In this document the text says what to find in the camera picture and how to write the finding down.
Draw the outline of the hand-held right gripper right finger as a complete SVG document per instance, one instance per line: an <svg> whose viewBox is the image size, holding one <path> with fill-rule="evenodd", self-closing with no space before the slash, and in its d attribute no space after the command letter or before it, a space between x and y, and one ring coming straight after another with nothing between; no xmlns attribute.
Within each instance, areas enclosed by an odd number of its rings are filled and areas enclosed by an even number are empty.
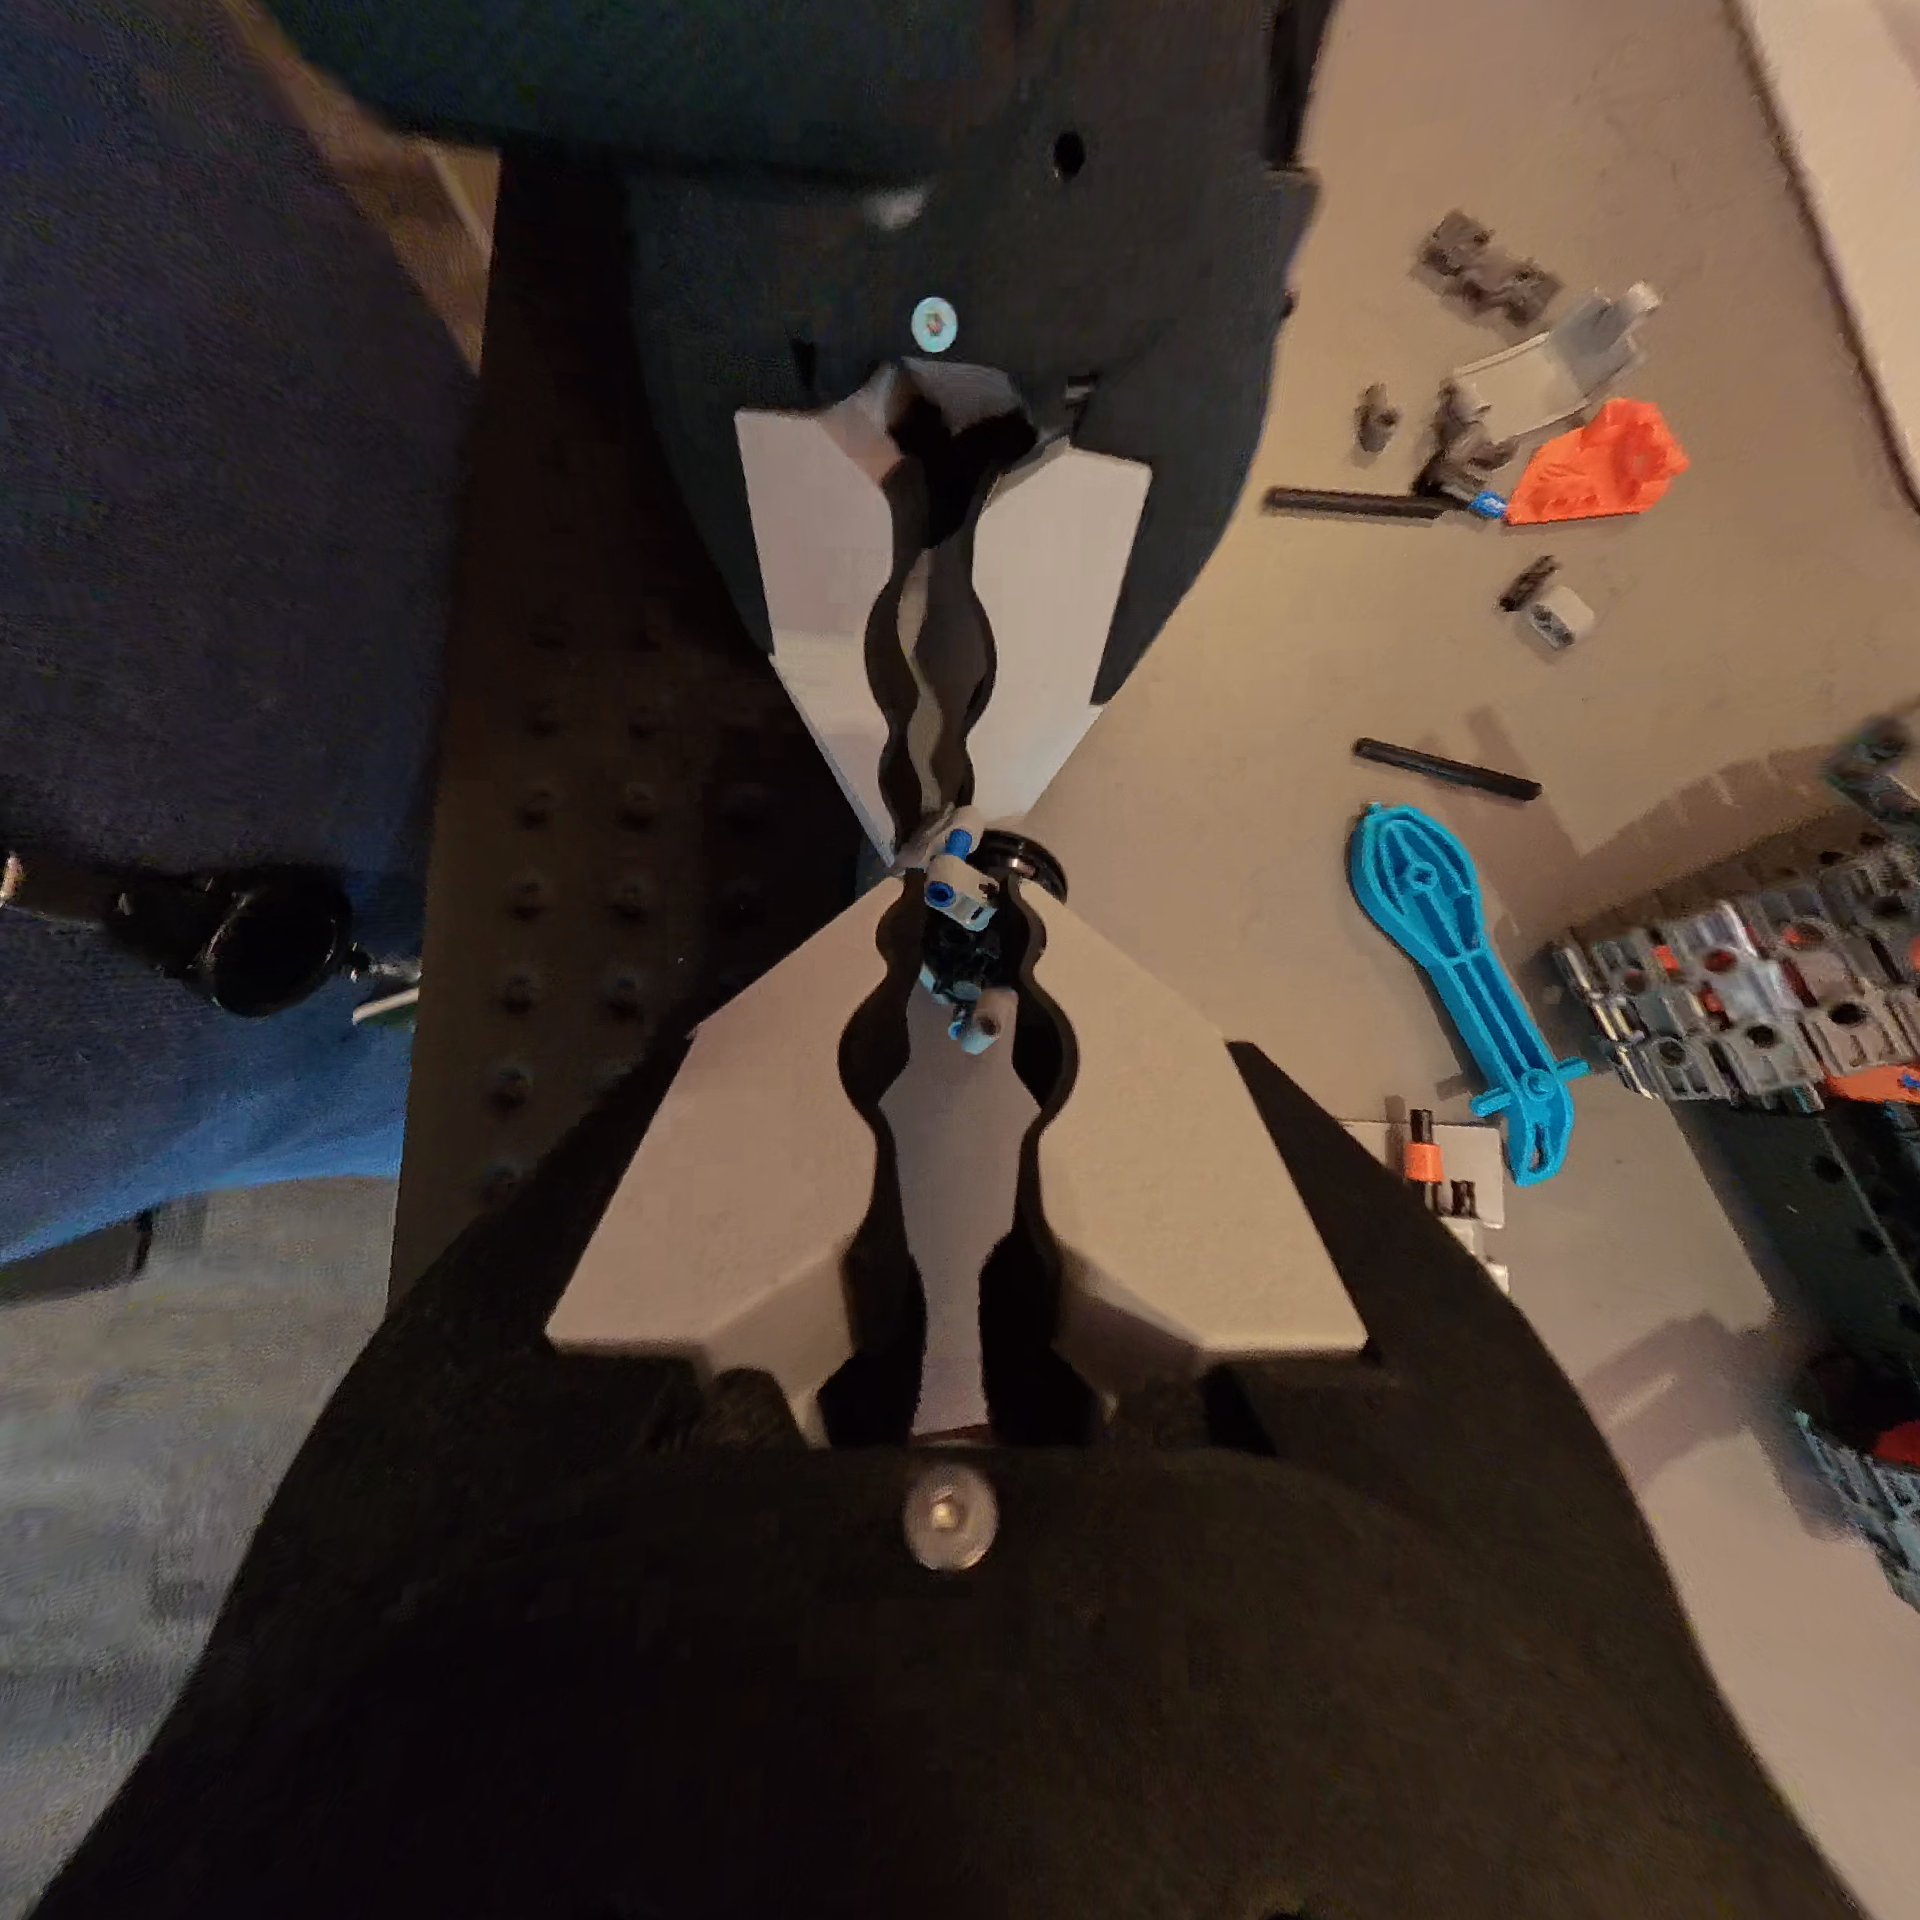
<svg viewBox="0 0 1920 1920"><path fill-rule="evenodd" d="M1084 1447L1125 1401L1231 1365L1363 1356L1354 1296L1215 1025L1036 884L1007 882L997 929L1038 1114L979 1277L995 1439Z"/></svg>

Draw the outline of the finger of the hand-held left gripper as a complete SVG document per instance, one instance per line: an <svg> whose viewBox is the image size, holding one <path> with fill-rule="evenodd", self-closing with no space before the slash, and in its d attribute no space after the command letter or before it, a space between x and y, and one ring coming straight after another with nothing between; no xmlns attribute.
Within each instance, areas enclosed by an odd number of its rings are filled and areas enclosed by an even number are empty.
<svg viewBox="0 0 1920 1920"><path fill-rule="evenodd" d="M885 409L737 412L773 664L890 873L925 866L940 824L940 711L918 626L929 564L899 575Z"/></svg>
<svg viewBox="0 0 1920 1920"><path fill-rule="evenodd" d="M945 617L947 794L1022 820L1098 721L1150 465L1055 440L973 483Z"/></svg>

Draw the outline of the dark grey beam connector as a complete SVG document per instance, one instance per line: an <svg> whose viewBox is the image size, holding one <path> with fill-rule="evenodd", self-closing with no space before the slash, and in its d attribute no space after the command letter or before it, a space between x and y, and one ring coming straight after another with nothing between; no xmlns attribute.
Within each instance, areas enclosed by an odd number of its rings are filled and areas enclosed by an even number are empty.
<svg viewBox="0 0 1920 1920"><path fill-rule="evenodd" d="M1534 256L1515 255L1495 232L1454 208L1422 240L1417 267L1481 319L1527 330L1545 319L1563 281Z"/></svg>

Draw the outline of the black perforated board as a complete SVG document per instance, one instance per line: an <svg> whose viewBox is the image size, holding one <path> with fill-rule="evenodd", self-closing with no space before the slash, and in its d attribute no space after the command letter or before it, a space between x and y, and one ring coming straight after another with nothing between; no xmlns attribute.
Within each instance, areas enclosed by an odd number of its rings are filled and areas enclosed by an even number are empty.
<svg viewBox="0 0 1920 1920"><path fill-rule="evenodd" d="M852 897L852 810L665 465L596 160L499 165L441 681L394 1305Z"/></svg>

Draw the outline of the black badge reel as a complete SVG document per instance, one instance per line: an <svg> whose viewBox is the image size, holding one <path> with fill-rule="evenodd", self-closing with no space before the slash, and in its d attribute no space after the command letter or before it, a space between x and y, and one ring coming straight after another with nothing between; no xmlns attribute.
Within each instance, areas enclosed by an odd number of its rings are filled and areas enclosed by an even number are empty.
<svg viewBox="0 0 1920 1920"><path fill-rule="evenodd" d="M279 1017L345 978L354 1025L396 1025L420 993L411 953L377 952L345 879L307 865L166 873L100 866L5 840L5 914L83 931L229 1017Z"/></svg>

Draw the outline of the tracked toy robot vehicle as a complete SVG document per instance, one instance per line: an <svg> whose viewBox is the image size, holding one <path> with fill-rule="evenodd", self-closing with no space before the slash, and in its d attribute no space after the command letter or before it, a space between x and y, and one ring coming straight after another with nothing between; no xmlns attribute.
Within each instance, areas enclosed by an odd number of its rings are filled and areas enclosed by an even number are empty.
<svg viewBox="0 0 1920 1920"><path fill-rule="evenodd" d="M1549 957L1633 1092L1691 1135L1821 1335L1791 1425L1918 1603L1915 703L1821 764L1838 810L1563 932Z"/></svg>

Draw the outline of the person's left forearm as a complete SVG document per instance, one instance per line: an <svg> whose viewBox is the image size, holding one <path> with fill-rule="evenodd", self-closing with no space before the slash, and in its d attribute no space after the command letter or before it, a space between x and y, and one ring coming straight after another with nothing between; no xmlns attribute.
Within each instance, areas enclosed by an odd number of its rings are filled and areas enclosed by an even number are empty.
<svg viewBox="0 0 1920 1920"><path fill-rule="evenodd" d="M1241 123L1301 146L1329 5L287 3L302 60L398 129L662 170L892 183L1019 111L1091 135Z"/></svg>

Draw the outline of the orange plastic panel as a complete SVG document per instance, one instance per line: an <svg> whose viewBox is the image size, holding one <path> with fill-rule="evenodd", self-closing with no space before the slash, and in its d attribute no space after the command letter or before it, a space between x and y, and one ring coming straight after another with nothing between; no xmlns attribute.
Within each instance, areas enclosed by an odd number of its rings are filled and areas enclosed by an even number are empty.
<svg viewBox="0 0 1920 1920"><path fill-rule="evenodd" d="M1690 455L1651 401L1613 397L1539 447L1507 498L1508 527L1647 513L1690 472Z"/></svg>

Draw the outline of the blue brick separator tool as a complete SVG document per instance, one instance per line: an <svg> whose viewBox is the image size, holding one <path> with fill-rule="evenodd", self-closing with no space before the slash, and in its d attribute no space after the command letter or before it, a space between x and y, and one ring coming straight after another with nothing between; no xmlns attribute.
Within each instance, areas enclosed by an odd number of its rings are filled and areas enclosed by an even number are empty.
<svg viewBox="0 0 1920 1920"><path fill-rule="evenodd" d="M1409 805L1371 805L1348 840L1348 884L1365 916L1423 973L1476 1072L1473 1115L1501 1135L1514 1186L1562 1173L1574 1129L1570 1085L1588 1074L1555 1057L1485 925L1462 842Z"/></svg>

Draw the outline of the black toy wheel assembly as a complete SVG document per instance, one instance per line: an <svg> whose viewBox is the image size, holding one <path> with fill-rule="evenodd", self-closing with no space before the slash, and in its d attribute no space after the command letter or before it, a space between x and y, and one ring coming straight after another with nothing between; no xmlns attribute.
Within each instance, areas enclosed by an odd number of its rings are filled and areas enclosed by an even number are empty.
<svg viewBox="0 0 1920 1920"><path fill-rule="evenodd" d="M949 1037L980 1057L1017 1032L1023 923L1012 887L1067 900L1066 865L1043 842L989 826L980 807L947 807L895 855L892 875L918 875L925 923L918 986L947 1009Z"/></svg>

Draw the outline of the black elbow connector blue pin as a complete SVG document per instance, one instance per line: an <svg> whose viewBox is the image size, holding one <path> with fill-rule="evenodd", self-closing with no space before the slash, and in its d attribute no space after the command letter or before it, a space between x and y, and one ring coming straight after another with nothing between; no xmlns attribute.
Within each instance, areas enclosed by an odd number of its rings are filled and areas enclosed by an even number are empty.
<svg viewBox="0 0 1920 1920"><path fill-rule="evenodd" d="M1485 415L1454 383L1436 397L1430 455L1419 469L1412 497L1434 515L1466 513L1478 521L1501 521L1507 493L1495 481L1519 455L1519 440L1497 440Z"/></svg>

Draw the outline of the large grey flat panel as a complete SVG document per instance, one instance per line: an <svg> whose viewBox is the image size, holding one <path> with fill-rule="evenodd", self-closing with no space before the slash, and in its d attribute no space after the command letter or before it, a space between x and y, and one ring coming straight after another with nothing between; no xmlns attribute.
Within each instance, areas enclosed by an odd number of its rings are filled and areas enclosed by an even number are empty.
<svg viewBox="0 0 1920 1920"><path fill-rule="evenodd" d="M1586 295L1545 332L1455 369L1446 378L1454 416L1490 441L1570 420L1642 364L1642 330L1659 306L1646 281L1613 298Z"/></svg>

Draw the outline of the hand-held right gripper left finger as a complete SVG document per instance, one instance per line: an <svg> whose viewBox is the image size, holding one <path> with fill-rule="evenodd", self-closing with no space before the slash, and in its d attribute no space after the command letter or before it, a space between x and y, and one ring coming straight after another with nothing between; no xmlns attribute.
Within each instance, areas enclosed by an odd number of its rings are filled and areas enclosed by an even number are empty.
<svg viewBox="0 0 1920 1920"><path fill-rule="evenodd" d="M759 1371L804 1433L894 1442L924 1283L883 1092L922 892L885 881L702 1020L547 1322L559 1353Z"/></svg>

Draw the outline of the grey bracket with orange bushes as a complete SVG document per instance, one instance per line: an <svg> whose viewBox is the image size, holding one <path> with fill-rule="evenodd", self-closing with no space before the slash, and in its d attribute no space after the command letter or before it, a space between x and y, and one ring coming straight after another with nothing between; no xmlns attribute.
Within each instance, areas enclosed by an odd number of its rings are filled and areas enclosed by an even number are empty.
<svg viewBox="0 0 1920 1920"><path fill-rule="evenodd" d="M1429 1108L1393 1107L1380 1121L1343 1121L1379 1163L1478 1261L1511 1296L1503 1257L1507 1169L1499 1132L1478 1121L1439 1121Z"/></svg>

